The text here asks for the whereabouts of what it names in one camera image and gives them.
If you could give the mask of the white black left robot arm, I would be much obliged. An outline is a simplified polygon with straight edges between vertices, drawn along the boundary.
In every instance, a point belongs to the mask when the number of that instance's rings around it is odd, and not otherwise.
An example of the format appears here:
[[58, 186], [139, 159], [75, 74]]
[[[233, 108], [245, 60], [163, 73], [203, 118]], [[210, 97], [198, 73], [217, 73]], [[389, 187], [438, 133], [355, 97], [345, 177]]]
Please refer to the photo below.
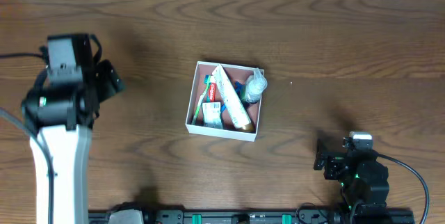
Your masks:
[[52, 35], [41, 51], [46, 68], [22, 100], [35, 164], [36, 221], [88, 222], [88, 156], [100, 104], [124, 90], [97, 37]]

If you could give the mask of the clear dark foam pump bottle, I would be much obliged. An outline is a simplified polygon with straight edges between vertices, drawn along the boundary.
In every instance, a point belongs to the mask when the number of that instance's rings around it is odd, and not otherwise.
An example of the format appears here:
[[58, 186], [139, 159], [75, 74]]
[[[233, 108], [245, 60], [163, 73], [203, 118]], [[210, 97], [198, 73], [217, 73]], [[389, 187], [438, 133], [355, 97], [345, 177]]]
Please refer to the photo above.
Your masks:
[[259, 68], [254, 69], [253, 74], [248, 77], [241, 89], [241, 101], [244, 104], [256, 104], [267, 85], [263, 72]]

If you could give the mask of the white lotion tube gold cap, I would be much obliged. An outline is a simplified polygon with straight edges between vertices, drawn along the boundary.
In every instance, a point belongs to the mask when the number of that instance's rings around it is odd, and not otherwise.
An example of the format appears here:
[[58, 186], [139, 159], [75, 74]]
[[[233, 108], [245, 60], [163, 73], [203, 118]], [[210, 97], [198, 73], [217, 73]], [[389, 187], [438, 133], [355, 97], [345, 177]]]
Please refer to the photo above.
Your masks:
[[254, 125], [221, 64], [216, 66], [212, 76], [235, 129], [252, 133]]

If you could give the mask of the white box brown inside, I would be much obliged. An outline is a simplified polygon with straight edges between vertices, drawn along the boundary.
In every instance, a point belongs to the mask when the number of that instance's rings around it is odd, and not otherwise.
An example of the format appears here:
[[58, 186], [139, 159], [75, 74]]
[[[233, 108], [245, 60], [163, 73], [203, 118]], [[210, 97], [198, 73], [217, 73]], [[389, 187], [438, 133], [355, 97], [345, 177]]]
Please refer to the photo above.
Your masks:
[[[227, 112], [227, 109], [222, 112], [222, 123], [224, 129], [215, 129], [210, 127], [204, 127], [202, 109], [197, 117], [195, 125], [192, 125], [193, 116], [195, 114], [197, 104], [199, 102], [200, 95], [204, 92], [206, 84], [204, 84], [204, 78], [206, 75], [210, 75], [213, 70], [220, 63], [212, 63], [205, 61], [198, 61], [195, 67], [195, 74], [193, 77], [193, 85], [191, 88], [191, 96], [188, 102], [188, 110], [186, 114], [185, 125], [190, 134], [200, 134], [206, 136], [214, 136], [220, 138], [230, 138], [240, 141], [254, 142], [259, 131], [260, 112], [261, 112], [261, 100], [262, 98], [247, 109], [248, 115], [253, 122], [254, 131], [252, 133], [238, 131], [234, 128], [233, 122]], [[227, 76], [232, 84], [236, 81], [239, 83], [245, 83], [250, 75], [253, 74], [255, 67], [246, 67], [240, 65], [221, 64], [224, 68]]]

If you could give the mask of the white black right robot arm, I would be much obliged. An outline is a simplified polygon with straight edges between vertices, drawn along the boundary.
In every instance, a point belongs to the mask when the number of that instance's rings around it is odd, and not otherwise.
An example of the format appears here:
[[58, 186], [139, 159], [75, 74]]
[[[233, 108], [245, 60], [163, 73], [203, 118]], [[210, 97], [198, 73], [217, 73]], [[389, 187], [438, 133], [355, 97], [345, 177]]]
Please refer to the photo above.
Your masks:
[[347, 152], [329, 151], [317, 140], [314, 170], [341, 184], [344, 223], [390, 223], [386, 199], [389, 194], [388, 168], [377, 161], [371, 138], [345, 137]]

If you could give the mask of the white green toothbrush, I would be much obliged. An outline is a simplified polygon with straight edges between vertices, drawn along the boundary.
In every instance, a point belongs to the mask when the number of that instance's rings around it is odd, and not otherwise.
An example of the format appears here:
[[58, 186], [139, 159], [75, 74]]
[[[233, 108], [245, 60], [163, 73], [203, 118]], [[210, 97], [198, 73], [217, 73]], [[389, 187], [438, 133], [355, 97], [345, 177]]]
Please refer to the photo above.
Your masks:
[[211, 75], [206, 75], [205, 78], [204, 78], [204, 82], [206, 84], [206, 87], [205, 87], [203, 93], [200, 95], [200, 97], [198, 99], [197, 107], [196, 107], [196, 110], [194, 112], [193, 119], [192, 119], [192, 122], [191, 122], [192, 125], [196, 124], [197, 117], [199, 115], [199, 112], [200, 112], [202, 103], [204, 101], [204, 98], [208, 95], [208, 90], [209, 90], [209, 87], [210, 87], [211, 82], [212, 82], [212, 76]]

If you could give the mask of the blue disposable razor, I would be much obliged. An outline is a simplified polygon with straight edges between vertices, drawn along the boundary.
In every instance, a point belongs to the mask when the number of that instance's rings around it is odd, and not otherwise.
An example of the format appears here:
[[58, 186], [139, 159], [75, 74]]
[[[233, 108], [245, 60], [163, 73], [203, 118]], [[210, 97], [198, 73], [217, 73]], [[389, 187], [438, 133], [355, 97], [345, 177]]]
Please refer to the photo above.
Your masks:
[[[234, 90], [236, 91], [236, 94], [238, 95], [238, 98], [241, 98], [241, 90], [243, 89], [243, 84], [236, 81], [234, 84]], [[221, 108], [220, 108], [220, 112], [224, 112], [226, 109], [226, 105], [222, 104]]]

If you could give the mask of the green white soap packet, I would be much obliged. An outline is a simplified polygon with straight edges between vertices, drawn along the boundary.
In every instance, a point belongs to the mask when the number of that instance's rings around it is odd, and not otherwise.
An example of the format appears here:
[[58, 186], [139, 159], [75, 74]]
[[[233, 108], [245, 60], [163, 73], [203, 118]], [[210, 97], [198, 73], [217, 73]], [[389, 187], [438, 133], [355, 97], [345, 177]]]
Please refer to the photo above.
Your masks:
[[223, 129], [223, 122], [221, 118], [220, 102], [205, 102], [202, 104], [202, 112], [204, 118], [204, 126]]

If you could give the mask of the teal red toothpaste tube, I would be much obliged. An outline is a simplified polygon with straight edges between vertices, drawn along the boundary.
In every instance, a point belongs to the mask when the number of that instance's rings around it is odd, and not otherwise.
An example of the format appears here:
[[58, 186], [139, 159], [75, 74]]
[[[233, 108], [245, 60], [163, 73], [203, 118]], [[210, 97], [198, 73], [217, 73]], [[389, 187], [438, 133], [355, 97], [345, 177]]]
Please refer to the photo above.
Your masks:
[[216, 97], [216, 83], [210, 83], [208, 89], [208, 102], [214, 102]]

